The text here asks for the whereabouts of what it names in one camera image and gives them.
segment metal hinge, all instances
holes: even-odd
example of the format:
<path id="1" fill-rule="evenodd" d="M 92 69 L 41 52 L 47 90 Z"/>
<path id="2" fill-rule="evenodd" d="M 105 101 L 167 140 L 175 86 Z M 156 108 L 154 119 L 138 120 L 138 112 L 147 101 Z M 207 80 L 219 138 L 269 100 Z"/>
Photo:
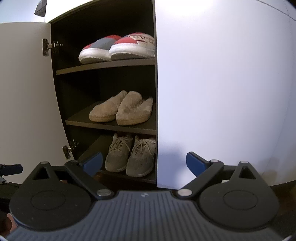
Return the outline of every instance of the metal hinge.
<path id="1" fill-rule="evenodd" d="M 53 54 L 59 53 L 59 47 L 62 47 L 63 44 L 59 44 L 58 41 L 53 41 L 52 44 L 49 44 L 47 39 L 42 39 L 42 54 L 43 56 L 48 56 L 48 50 L 52 49 Z"/>
<path id="2" fill-rule="evenodd" d="M 79 143 L 77 143 L 75 140 L 70 142 L 70 147 L 68 146 L 63 146 L 63 152 L 65 154 L 66 159 L 70 159 L 71 155 L 70 155 L 70 151 L 73 151 L 77 145 Z"/>

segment pair of slippers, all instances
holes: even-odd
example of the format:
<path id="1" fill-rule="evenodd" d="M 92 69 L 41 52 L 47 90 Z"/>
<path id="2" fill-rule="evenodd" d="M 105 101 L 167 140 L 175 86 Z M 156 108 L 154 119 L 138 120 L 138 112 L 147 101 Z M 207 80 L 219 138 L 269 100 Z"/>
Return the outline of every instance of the pair of slippers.
<path id="1" fill-rule="evenodd" d="M 144 33 L 133 33 L 124 37 L 109 35 L 83 48 L 79 54 L 82 64 L 102 61 L 154 58 L 154 38 Z"/>
<path id="2" fill-rule="evenodd" d="M 135 125 L 147 121 L 152 112 L 153 99 L 142 100 L 136 91 L 121 91 L 116 96 L 96 105 L 89 113 L 89 119 L 94 122 L 115 120 L 118 125 Z"/>

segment shelf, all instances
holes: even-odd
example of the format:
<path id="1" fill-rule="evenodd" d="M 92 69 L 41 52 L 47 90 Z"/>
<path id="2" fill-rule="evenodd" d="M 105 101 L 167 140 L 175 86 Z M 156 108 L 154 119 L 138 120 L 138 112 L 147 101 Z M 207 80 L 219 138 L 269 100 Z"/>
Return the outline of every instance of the shelf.
<path id="1" fill-rule="evenodd" d="M 90 156 L 93 156 L 97 152 L 101 152 L 103 155 L 103 160 L 105 161 L 106 156 L 108 155 L 108 147 L 112 144 L 112 135 L 101 135 L 79 158 L 78 161 L 83 161 L 88 159 Z M 101 167 L 101 170 L 98 172 L 104 173 L 109 176 L 113 176 L 116 178 L 124 178 L 128 180 L 133 180 L 137 182 L 145 182 L 145 183 L 156 183 L 155 178 L 155 168 L 153 171 L 145 177 L 130 177 L 126 175 L 125 171 L 123 172 L 108 172 L 105 169 L 105 165 Z"/>
<path id="2" fill-rule="evenodd" d="M 70 126 L 81 126 L 109 131 L 122 131 L 130 132 L 137 134 L 147 134 L 147 135 L 156 135 L 156 114 L 155 114 L 155 104 L 152 107 L 152 113 L 149 120 L 144 123 L 136 124 L 132 126 L 119 126 L 116 120 L 106 123 L 93 122 L 89 119 L 90 111 L 101 102 L 96 102 L 87 108 L 79 111 L 78 113 L 72 115 L 65 122 L 66 125 Z"/>
<path id="3" fill-rule="evenodd" d="M 100 62 L 100 63 L 94 63 L 94 64 L 85 64 L 85 65 L 57 70 L 56 75 L 74 73 L 74 72 L 90 70 L 90 69 L 103 69 L 103 68 L 141 66 L 141 65 L 155 65 L 155 59 L 154 58 L 124 59 L 124 60 L 107 61 L 107 62 Z"/>

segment shoe sole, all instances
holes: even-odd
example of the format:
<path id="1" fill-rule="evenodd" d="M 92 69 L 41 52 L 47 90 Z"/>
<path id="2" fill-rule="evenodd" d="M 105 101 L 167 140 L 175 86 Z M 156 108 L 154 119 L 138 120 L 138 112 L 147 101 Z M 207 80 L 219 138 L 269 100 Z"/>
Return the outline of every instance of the shoe sole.
<path id="1" fill-rule="evenodd" d="M 116 119 L 116 115 L 110 115 L 106 117 L 96 117 L 96 116 L 89 116 L 89 119 L 94 122 L 108 122 L 108 121 L 113 121 Z"/>
<path id="2" fill-rule="evenodd" d="M 144 177 L 144 176 L 148 175 L 153 170 L 153 168 L 154 168 L 154 162 L 152 163 L 152 166 L 146 172 L 144 172 L 142 174 L 138 174 L 138 175 L 129 175 L 127 173 L 126 174 L 130 177 Z"/>
<path id="3" fill-rule="evenodd" d="M 133 43 L 122 43 L 112 45 L 109 50 L 112 60 L 133 58 L 154 58 L 155 50 L 139 46 Z"/>
<path id="4" fill-rule="evenodd" d="M 109 51 L 99 48 L 88 48 L 80 52 L 78 59 L 82 64 L 111 61 Z"/>
<path id="5" fill-rule="evenodd" d="M 105 169 L 106 169 L 108 172 L 122 172 L 122 171 L 124 171 L 124 170 L 126 169 L 126 165 L 125 165 L 125 166 L 122 167 L 122 168 L 119 168 L 119 169 L 117 169 L 117 170 L 112 170 L 112 171 L 110 171 L 110 170 L 108 170 L 107 167 L 106 167 L 106 162 L 107 162 L 107 157 L 106 157 L 106 161 L 105 161 Z"/>
<path id="6" fill-rule="evenodd" d="M 151 116 L 151 114 L 147 115 L 147 116 L 144 116 L 144 117 L 141 117 L 141 118 L 138 118 L 138 119 L 130 119 L 130 120 L 116 119 L 116 122 L 120 126 L 135 125 L 135 124 L 140 124 L 140 123 L 143 123 L 143 122 L 147 121 L 150 118 L 150 116 Z"/>

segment pair of sneakers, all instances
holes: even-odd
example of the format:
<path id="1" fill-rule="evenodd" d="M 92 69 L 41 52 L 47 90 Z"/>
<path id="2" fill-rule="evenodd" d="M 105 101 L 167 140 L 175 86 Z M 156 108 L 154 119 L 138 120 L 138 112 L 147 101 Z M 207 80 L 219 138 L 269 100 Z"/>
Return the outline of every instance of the pair of sneakers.
<path id="1" fill-rule="evenodd" d="M 124 37 L 109 35 L 83 48 L 79 54 L 82 64 L 132 58 L 155 57 L 154 38 L 144 33 Z"/>
<path id="2" fill-rule="evenodd" d="M 136 91 L 121 91 L 116 96 L 96 105 L 89 113 L 94 122 L 108 122 L 116 119 L 121 126 L 135 125 L 147 121 L 152 112 L 153 99 L 143 100 Z"/>
<path id="3" fill-rule="evenodd" d="M 109 172 L 122 172 L 131 177 L 143 177 L 149 174 L 154 168 L 154 153 L 156 149 L 156 139 L 140 139 L 135 136 L 134 147 L 133 138 L 130 134 L 113 136 L 112 144 L 105 161 L 105 168 Z"/>

